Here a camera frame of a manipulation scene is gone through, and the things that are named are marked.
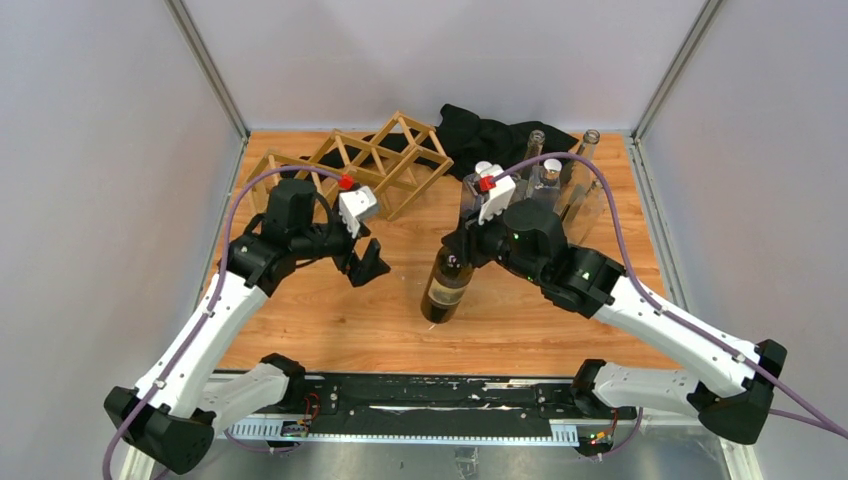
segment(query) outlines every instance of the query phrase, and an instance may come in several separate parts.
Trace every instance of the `bottle cap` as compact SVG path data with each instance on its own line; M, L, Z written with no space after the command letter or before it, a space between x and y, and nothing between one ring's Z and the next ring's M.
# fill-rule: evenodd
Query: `bottle cap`
M545 163L542 164L545 167L545 170L549 172L557 172L559 173L562 170L562 163L555 158L549 158L545 160Z
M491 167L491 166L492 166L492 164L491 164L491 163L489 163L489 162L487 162L487 161L485 161L485 160L484 160L484 161L482 161L482 162L477 162L477 164L476 164L476 165L474 165L474 171L475 171L475 172L479 175L479 174L483 173L483 171L485 171L487 168L489 168L489 167Z

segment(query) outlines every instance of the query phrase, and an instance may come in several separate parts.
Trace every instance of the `glass bottle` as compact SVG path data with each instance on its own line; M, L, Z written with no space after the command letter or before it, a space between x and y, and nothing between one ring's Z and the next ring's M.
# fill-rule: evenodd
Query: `glass bottle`
M561 195L559 180L561 171L562 163L553 158L533 165L525 198L532 198L549 210L554 210Z
M541 130L533 130L530 132L530 137L527 139L527 150L524 152L524 158L538 157L542 154L542 147L545 145L545 132ZM515 182L515 192L512 194L509 203L515 203L519 200L524 200L527 193L527 181L533 173L533 167L524 167L512 175Z
M586 130L577 155L591 162L600 138L597 130ZM569 176L555 211L560 216L569 243L581 245L606 209L606 196L598 179L582 163L571 162Z
M433 270L421 299L421 313L433 323L445 323L453 317L474 267L461 265L448 247L439 249Z

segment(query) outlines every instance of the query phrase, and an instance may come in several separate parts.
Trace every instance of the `cable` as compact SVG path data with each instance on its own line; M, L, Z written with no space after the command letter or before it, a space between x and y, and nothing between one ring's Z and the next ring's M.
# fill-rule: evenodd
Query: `cable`
M784 417L784 418L788 418L790 420L796 420L796 421L799 421L801 423L806 423L807 425L812 425L814 427L821 428L822 430L827 430L828 432L833 433L834 435L839 435L839 432L832 430L827 425L821 423L820 421L818 421L814 418L807 418L803 415L798 415L797 413L787 412L787 411L784 411L784 410L777 410L777 409L774 409L774 408L769 410L769 413L772 414L772 415L778 416L778 417Z
M606 436L612 436L613 434L615 434L615 427L617 427L617 426L618 426L618 409L617 409L617 408L614 408L612 411L613 411L612 425L610 425L610 426L609 426L609 428L607 428L607 429L605 429L605 430L601 431L601 433L602 433L605 437L606 437Z
M318 203L324 207L324 212L327 214L327 230L324 232L324 244L327 244L327 240L330 239L330 234L333 233L333 220L335 219L335 215L333 215L333 208L330 207L330 203L324 198L324 195L320 193L315 193L315 199L318 200Z
M238 208L239 203L241 203L242 199L245 195L247 195L247 192L249 192L251 188L253 188L257 183L261 182L266 177L276 175L282 172L296 171L314 172L320 175L324 175L326 177L330 177L336 181L339 181L342 178L341 175L324 170L323 168L310 167L305 165L287 165L285 167L273 168L271 170L262 172L256 178L247 182L244 188L242 188L238 195L236 195L235 200L233 200L233 205L232 207L230 207L230 211L227 214L227 221L224 225L224 232L226 232L227 235L224 237L224 245L221 249L221 261L218 263L218 282L215 284L215 289L213 290L212 295L210 296L209 303L206 305L207 312L211 312L214 310L215 305L218 303L218 297L220 297L221 291L224 289L224 278L227 276L226 265L230 244L229 233L233 229L233 219L235 218L236 209ZM206 321L208 319L209 315L207 313L204 312L200 315L200 318L197 320L197 323L194 325L194 328L191 329L189 334L186 336L185 340L183 340L180 346L177 347L177 351L174 353L174 356L171 357L167 364L165 364L165 367L162 369L162 372L156 378L156 384L164 385L164 383L168 379L168 376L171 374L171 371L173 371L174 368L177 366L177 362L179 362L180 358L182 358L186 350L188 350L188 347L189 345L191 345L191 342L193 342L194 339L197 338L197 335L200 333L200 330L206 324ZM117 430L115 431L115 434L112 436L112 439L106 446L106 452L103 455L103 463L101 465L101 473L103 474L104 480L112 480L111 466L112 456L114 456L115 454L115 448L118 446L118 442L121 440L124 434L127 433L127 430L129 430L129 426L132 424L133 421L135 421L139 413L141 413L141 410L144 408L144 406L150 403L150 400L155 396L156 390L160 388L156 384L150 387L150 390L148 390L144 397L142 397L141 401L139 401L136 404L135 408L130 411L129 415L127 415L127 418L124 419L124 421L118 426Z
M630 279L630 283L633 284L633 288L635 288L636 291L639 292L639 295L641 295L642 298L644 298L645 301L648 302L648 304L653 306L657 311L661 312L663 315L667 316L668 318L670 318L674 322L678 323L679 325L682 325L683 327L688 328L689 330L691 330L691 331L697 333L698 335L700 335L701 337L705 338L707 341L709 341L713 345L721 348L722 350L724 350L725 352L730 354L732 357L734 357L734 358L744 358L743 363L747 367L751 368L752 370L754 370L758 374L762 375L763 378L765 378L766 380L771 382L775 387L777 387L780 391L785 393L789 398L794 400L795 403L800 405L804 410L806 410L811 415L816 417L820 422L820 424L817 424L817 423L813 423L814 421L811 420L811 421L804 422L804 423L814 425L816 427L822 428L822 429L827 430L829 432L833 432L836 435L839 435L840 437L848 439L848 430L837 425L833 420L831 420L825 414L820 412L815 406L813 406L810 402L808 402L806 399L804 399L797 392L795 392L794 390L789 388L789 386L787 386L785 383L783 383L780 379L778 379L777 377L772 375L768 370L761 367L759 364L755 363L751 359L745 357L742 354L742 352L740 352L739 350L728 345L727 343L722 341L720 338L717 338L717 337L710 335L710 333L707 332L706 330L704 330L703 328L687 321L686 319L675 314L674 312L665 310L664 308L662 308L662 305L660 304L660 302L658 300L656 300L653 296L648 294L648 292L645 290L645 287L642 285L642 282L640 282L638 277L636 276L636 271L633 269L633 265L630 262L630 255L628 255L627 246L624 243L624 233L621 229L621 220L619 219L619 216L618 216L618 209L616 208L615 200L612 197L612 189L610 188L610 185L607 182L606 177L604 177L604 174L601 173L600 169L598 169L598 167L595 166L592 162L590 162L589 160L587 160L587 159L585 159L585 158L583 158L579 155L575 155L573 153L568 153L568 152L546 153L544 155L539 155L538 157L528 158L527 160L516 163L515 165L504 170L503 173L496 175L494 177L493 181L497 182L501 178L504 178L507 175L510 175L510 174L512 174L512 173L514 173L514 172L516 172L516 171L518 171L518 170L520 170L520 169L522 169L522 168L524 168L528 165L543 162L543 161L551 159L551 158L560 159L560 160L561 159L568 159L568 160L574 160L574 161L580 162L583 165L585 165L589 170L591 170L592 173L595 174L595 177L597 177L598 180L601 182L601 186L604 188L604 193L606 194L606 197L607 197L607 202L609 203L610 214L612 215L612 223L613 223L613 227L615 228L615 237L616 237L616 240L618 241L618 248L619 248L619 251L621 252L621 258L624 261L624 267L625 267L625 270L627 272L627 277Z
M308 418L308 419L310 419L310 420L312 419L312 402L311 402L311 401L309 401L309 396L308 396L308 395L307 395L307 396L305 396L305 397L303 397L303 399L304 399L304 400L306 400L306 411L305 411L305 412L303 412L303 420L301 420L301 421L299 421L299 422L297 422L297 423L303 423L303 424L305 424L305 423L306 423L306 419L307 419L307 418Z
M314 422L316 418L318 418L318 414L321 413L321 397L318 396L315 392L309 392L307 397L315 397L315 413L312 414L311 422Z
M627 434L627 438L625 438L623 442L612 447L612 449L609 452L599 453L597 455L592 455L591 457L577 457L574 460L578 461L578 462L586 461L586 460L598 460L598 461L600 461L604 457L609 457L611 455L618 454L618 452L624 450L624 447L626 447L633 440L633 438L636 437L636 432L638 432L639 427L642 426L642 418L643 417L644 417L644 411L643 411L642 407L639 407L639 410L636 413L636 423L633 425L633 430L631 430L630 433Z

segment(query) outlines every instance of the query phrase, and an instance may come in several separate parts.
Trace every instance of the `bottle label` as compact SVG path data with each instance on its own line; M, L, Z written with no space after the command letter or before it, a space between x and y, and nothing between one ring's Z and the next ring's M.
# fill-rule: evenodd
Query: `bottle label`
M427 292L427 296L440 305L456 305L462 300L462 294L465 293L466 287L467 285L459 288L446 287L434 278L430 282L430 290Z

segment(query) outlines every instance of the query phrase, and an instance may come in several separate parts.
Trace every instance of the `red wire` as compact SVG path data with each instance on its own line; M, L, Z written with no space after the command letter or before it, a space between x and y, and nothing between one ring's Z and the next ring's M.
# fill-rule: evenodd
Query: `red wire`
M612 432L615 431L615 427L618 425L618 409L615 408L615 409L613 409L612 412L613 412L612 425L610 425L609 428L604 430L604 435L612 435Z
M303 397L306 400L306 412L303 414L303 419L306 420L309 417L310 412L312 411L312 404L309 402L309 397Z
M315 392L309 392L306 397L307 404L309 404L309 397L315 397L315 413L312 415L312 420L315 420L321 412L321 397L319 397Z

